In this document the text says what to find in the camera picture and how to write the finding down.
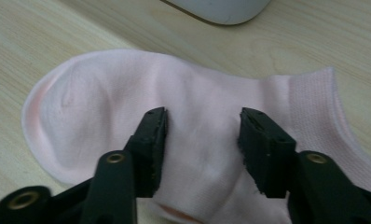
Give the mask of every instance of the black clamp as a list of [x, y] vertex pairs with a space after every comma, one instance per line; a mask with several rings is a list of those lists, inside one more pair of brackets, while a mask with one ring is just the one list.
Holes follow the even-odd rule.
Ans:
[[261, 111], [243, 108], [239, 147], [248, 173], [267, 198], [290, 193], [295, 224], [371, 224], [371, 192], [354, 186], [320, 152], [295, 152], [295, 140]]
[[124, 150], [101, 156], [93, 178], [53, 197], [46, 187], [19, 189], [0, 202], [0, 224], [137, 223], [136, 197], [159, 187], [166, 132], [167, 111], [148, 111]]

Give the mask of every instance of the wooden table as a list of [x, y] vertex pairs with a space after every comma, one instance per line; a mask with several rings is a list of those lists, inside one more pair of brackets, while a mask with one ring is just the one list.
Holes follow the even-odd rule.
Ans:
[[[272, 0], [238, 26], [196, 20], [159, 0], [0, 0], [0, 199], [64, 186], [25, 144], [21, 107], [33, 85], [72, 56], [100, 49], [167, 53], [243, 77], [334, 66], [350, 126], [371, 156], [371, 0]], [[140, 223], [152, 221], [141, 203]]]

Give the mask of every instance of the fabric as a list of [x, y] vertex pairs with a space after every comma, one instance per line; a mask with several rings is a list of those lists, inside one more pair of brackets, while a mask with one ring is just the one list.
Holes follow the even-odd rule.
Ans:
[[371, 191], [371, 160], [344, 117], [332, 68], [250, 79], [132, 49], [72, 58], [43, 77], [22, 110], [27, 143], [64, 183], [93, 176], [105, 152], [122, 149], [143, 114], [165, 106], [169, 132], [152, 209], [182, 223], [170, 207], [202, 223], [290, 223], [285, 200], [260, 195], [237, 138], [240, 112], [267, 113], [297, 141], [297, 151], [331, 156], [351, 181]]

